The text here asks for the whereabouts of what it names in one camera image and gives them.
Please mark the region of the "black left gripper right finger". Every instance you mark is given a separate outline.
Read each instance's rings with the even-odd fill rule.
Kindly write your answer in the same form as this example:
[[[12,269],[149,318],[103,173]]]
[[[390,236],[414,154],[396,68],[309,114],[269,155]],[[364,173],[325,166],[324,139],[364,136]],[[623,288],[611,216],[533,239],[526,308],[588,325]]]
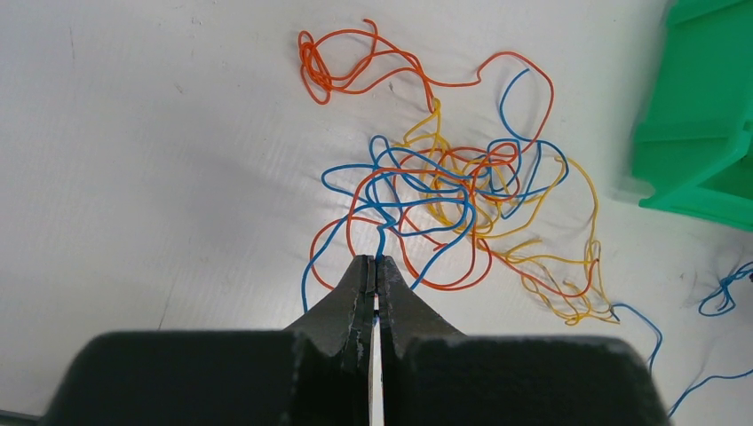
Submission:
[[[666,425],[644,363],[595,335],[466,335],[376,261],[388,425]]]

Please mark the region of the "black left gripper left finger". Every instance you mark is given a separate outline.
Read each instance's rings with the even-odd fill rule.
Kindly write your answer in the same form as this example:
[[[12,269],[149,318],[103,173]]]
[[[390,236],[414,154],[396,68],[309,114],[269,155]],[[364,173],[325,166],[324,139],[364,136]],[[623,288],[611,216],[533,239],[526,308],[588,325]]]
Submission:
[[[76,355],[47,425],[366,425],[376,263],[281,330],[119,331]]]

